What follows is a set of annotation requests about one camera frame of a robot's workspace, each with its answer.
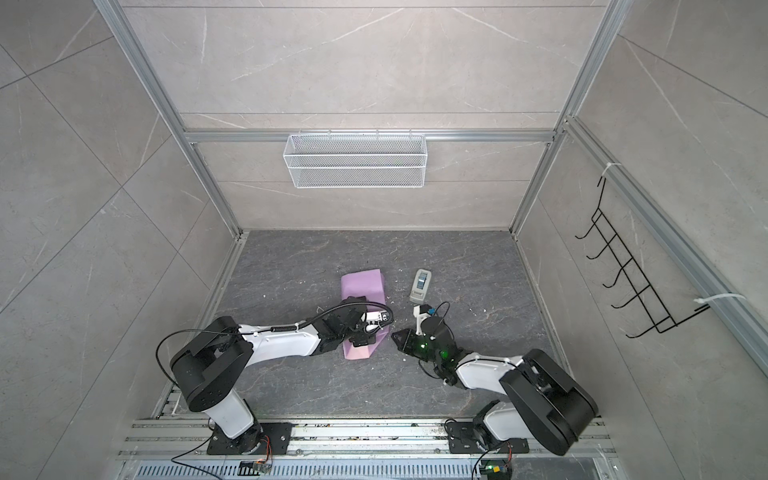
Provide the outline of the pink wrapping paper sheet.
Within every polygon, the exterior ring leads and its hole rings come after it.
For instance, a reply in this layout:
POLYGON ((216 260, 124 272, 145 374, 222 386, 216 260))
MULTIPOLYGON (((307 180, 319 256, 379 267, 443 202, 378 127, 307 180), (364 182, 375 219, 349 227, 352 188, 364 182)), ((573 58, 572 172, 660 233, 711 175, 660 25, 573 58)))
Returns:
MULTIPOLYGON (((374 269, 344 275, 341 278, 341 294, 342 299, 350 296, 364 296, 369 301, 385 304, 384 276, 381 270, 374 269)), ((390 327, 386 326, 376 333, 375 339, 371 343, 360 347, 355 347, 350 341, 345 340, 342 344, 345 359, 364 360, 370 358, 389 333, 390 327)))

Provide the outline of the grey tape dispenser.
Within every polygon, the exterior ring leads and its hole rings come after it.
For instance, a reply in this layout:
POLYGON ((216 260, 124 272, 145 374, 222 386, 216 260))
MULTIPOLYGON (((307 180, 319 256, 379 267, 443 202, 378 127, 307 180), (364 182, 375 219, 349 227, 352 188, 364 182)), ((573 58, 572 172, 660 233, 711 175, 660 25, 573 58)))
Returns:
POLYGON ((418 269, 411 287, 409 299, 414 304, 424 304, 430 286, 432 273, 426 269, 418 269))

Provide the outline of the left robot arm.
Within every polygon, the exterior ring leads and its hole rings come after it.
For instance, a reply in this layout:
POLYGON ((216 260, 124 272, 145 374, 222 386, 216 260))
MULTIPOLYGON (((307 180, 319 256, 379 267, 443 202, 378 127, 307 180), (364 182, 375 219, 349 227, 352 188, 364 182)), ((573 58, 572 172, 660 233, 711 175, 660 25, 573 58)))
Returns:
POLYGON ((254 414, 235 391, 246 368, 322 355, 344 342, 367 346, 393 321, 390 307, 364 297, 348 297, 286 325, 252 326, 221 316, 194 331, 196 336, 172 357, 164 374, 180 389, 190 411, 206 414, 221 434, 236 440, 258 430, 254 414))

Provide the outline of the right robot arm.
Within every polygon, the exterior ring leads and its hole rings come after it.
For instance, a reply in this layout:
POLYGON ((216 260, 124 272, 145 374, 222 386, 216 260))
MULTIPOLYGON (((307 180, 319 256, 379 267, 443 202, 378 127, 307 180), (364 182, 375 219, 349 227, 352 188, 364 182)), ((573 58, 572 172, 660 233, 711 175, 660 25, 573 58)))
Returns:
POLYGON ((449 435, 485 452, 510 440, 535 439, 563 456, 599 416, 596 401, 546 352, 495 357, 460 347, 444 319, 422 317, 415 328, 392 334, 397 349, 432 366, 428 374, 448 386, 506 397, 483 407, 449 435))

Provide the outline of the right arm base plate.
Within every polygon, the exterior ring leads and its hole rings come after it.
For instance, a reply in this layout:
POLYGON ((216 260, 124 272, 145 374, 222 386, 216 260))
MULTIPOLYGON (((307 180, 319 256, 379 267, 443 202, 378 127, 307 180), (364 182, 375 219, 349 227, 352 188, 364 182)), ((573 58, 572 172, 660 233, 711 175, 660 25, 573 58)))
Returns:
POLYGON ((530 452, 526 439, 498 440, 485 427, 475 425, 473 422, 447 419, 443 423, 443 428, 452 454, 480 454, 494 451, 511 454, 530 452))

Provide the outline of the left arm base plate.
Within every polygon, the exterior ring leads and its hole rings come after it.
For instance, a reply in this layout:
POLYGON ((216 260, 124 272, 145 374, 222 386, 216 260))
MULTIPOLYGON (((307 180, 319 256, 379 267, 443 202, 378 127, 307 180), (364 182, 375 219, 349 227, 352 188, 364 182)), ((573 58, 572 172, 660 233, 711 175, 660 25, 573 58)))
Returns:
POLYGON ((287 422, 260 423, 250 427, 235 439, 227 437, 216 425, 208 443, 208 455, 285 455, 294 425, 287 422))

